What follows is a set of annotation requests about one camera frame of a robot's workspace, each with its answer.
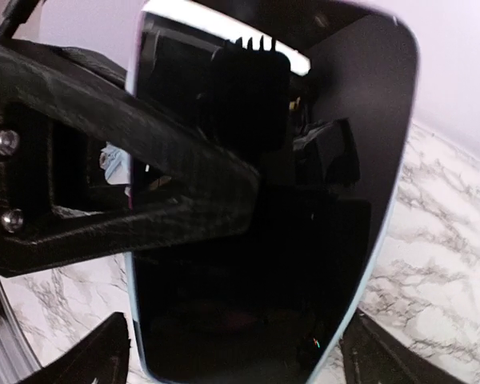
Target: black cable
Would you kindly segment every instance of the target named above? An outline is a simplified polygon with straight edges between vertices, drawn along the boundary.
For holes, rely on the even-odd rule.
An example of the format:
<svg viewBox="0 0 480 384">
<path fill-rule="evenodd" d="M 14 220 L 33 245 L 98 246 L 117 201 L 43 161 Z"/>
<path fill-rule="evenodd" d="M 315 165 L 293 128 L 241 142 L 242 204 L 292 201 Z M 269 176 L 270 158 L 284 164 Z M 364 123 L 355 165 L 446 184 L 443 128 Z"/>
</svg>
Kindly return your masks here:
<svg viewBox="0 0 480 384">
<path fill-rule="evenodd" d="M 2 15 L 0 37 L 12 38 L 19 26 L 25 23 L 34 12 L 40 0 L 9 0 Z"/>
</svg>

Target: metal bolt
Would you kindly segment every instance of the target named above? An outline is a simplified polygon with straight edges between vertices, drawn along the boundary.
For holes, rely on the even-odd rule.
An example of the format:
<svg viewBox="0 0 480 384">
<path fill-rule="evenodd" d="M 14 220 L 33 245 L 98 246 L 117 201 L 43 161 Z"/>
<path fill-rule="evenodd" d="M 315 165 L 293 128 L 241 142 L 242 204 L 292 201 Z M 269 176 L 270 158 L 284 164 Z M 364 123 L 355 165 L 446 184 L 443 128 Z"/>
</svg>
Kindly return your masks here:
<svg viewBox="0 0 480 384">
<path fill-rule="evenodd" d="M 19 148 L 19 134 L 13 130 L 0 130 L 0 155 L 12 156 Z"/>
<path fill-rule="evenodd" d="M 4 230 L 15 234 L 23 228 L 23 212 L 22 210 L 8 210 L 2 215 L 0 221 Z"/>
</svg>

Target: marble surface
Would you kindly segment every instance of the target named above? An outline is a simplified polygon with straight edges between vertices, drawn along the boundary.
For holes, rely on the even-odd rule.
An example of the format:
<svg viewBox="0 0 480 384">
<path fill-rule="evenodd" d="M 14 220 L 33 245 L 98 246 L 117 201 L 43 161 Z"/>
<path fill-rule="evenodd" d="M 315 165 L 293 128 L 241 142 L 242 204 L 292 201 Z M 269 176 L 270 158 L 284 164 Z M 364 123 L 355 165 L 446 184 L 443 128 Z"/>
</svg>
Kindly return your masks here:
<svg viewBox="0 0 480 384">
<path fill-rule="evenodd" d="M 130 316 L 121 255 L 2 283 L 43 365 L 111 312 Z M 360 307 L 428 361 L 480 384 L 480 162 L 417 126 L 410 131 L 398 200 Z M 149 382 L 134 344 L 130 359 L 128 383 Z M 317 382 L 345 382 L 339 348 Z"/>
</svg>

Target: screw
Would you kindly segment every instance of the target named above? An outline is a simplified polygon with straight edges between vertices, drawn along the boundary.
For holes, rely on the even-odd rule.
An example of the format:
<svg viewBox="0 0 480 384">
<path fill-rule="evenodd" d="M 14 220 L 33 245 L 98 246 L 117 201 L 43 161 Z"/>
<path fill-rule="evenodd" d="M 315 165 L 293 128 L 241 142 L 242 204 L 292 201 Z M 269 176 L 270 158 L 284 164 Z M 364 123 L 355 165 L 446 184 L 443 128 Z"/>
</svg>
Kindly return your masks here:
<svg viewBox="0 0 480 384">
<path fill-rule="evenodd" d="M 23 227 L 22 210 L 8 210 L 0 218 L 3 229 L 10 234 L 15 234 Z"/>
<path fill-rule="evenodd" d="M 12 156 L 19 148 L 19 134 L 13 130 L 0 130 L 0 155 Z"/>
</svg>

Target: marble countertop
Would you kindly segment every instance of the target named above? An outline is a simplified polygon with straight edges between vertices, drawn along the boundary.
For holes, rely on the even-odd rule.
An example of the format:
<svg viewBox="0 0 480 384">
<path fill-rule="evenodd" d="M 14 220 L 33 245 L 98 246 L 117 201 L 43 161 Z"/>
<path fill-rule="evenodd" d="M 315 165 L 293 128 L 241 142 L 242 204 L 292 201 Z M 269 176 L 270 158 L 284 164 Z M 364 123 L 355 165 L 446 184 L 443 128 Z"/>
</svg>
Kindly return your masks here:
<svg viewBox="0 0 480 384">
<path fill-rule="evenodd" d="M 2 284 L 44 366 L 112 312 L 130 317 L 122 255 L 3 278 Z M 480 384 L 480 161 L 417 126 L 360 307 L 412 351 Z M 132 340 L 128 383 L 144 382 L 150 381 Z M 316 383 L 345 383 L 339 348 Z"/>
</svg>

